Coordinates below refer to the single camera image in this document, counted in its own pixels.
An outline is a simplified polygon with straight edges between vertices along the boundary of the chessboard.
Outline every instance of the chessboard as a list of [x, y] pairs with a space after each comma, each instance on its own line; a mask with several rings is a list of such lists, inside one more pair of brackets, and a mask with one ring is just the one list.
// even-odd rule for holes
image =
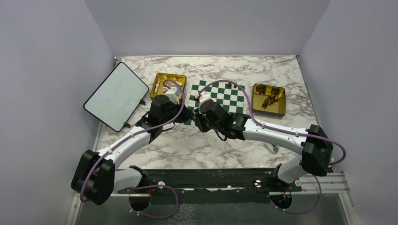
[[[194, 110], [199, 107], [199, 102], [196, 102], [194, 99], [195, 94], [211, 82], [212, 81], [206, 80], [192, 80], [190, 82], [187, 87], [185, 98], [185, 105], [188, 109]], [[238, 87], [234, 87], [233, 84], [228, 85], [228, 83], [224, 82], [215, 83], [212, 86], [207, 87], [205, 91], [210, 92], [212, 100], [218, 102], [228, 112], [246, 114], [247, 100], [245, 99], [245, 95], [243, 91], [239, 90]], [[189, 120], [181, 126], [186, 128], [195, 128], [195, 122]]]

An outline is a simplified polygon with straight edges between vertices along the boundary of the marble table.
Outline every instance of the marble table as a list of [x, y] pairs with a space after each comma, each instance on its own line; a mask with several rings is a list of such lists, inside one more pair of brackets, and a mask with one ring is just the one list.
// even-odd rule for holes
[[[265, 122], [294, 128], [309, 128], [317, 124], [301, 71], [294, 55], [290, 56], [137, 56], [123, 57], [150, 88], [158, 72], [186, 75], [190, 79], [236, 81], [248, 87], [251, 98], [255, 83], [270, 84], [286, 89], [286, 115], [281, 120], [258, 117]], [[149, 93], [130, 118], [135, 124], [149, 110]], [[117, 133], [102, 129], [100, 149], [124, 136], [130, 129]], [[262, 142], [230, 140], [223, 142], [214, 132], [201, 133], [178, 124], [163, 132], [149, 145], [141, 148], [120, 168], [137, 165], [143, 169], [207, 169], [275, 167], [289, 161], [295, 153], [281, 148], [271, 154]]]

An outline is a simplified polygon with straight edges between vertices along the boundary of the yellow tray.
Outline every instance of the yellow tray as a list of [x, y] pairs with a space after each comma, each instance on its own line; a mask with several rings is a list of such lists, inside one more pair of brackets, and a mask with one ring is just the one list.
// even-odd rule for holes
[[[186, 76], [184, 75], [177, 75], [177, 74], [166, 74], [166, 73], [158, 73], [155, 77], [155, 81], [153, 82], [153, 86], [152, 86], [152, 90], [151, 90], [151, 98], [154, 98], [157, 95], [163, 95], [163, 81], [165, 80], [164, 77], [166, 77], [167, 79], [171, 79], [171, 80], [176, 80], [180, 83], [182, 83], [182, 89], [183, 91], [185, 90], [185, 85], [186, 85]], [[159, 89], [158, 92], [155, 94], [155, 86], [156, 83], [159, 82]]]
[[285, 88], [256, 83], [253, 86], [252, 105], [252, 110], [256, 115], [282, 119], [286, 114]]

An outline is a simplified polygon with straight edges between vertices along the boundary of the whiteboard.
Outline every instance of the whiteboard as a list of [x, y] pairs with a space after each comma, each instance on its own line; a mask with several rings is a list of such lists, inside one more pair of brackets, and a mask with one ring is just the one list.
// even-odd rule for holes
[[119, 132], [148, 91], [148, 86], [121, 62], [90, 96], [83, 108]]

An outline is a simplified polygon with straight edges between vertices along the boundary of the gray floor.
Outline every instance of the gray floor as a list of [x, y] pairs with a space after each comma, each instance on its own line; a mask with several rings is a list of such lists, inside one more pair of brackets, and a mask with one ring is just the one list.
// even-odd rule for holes
[[[317, 195], [295, 195], [290, 210], [306, 210], [316, 202]], [[145, 212], [166, 215], [174, 205], [151, 205]], [[80, 207], [77, 225], [346, 225], [348, 224], [338, 194], [324, 194], [315, 211], [304, 215], [290, 215], [271, 204], [185, 204], [169, 219], [137, 217], [129, 213], [127, 197], [110, 197], [97, 206], [92, 202]]]

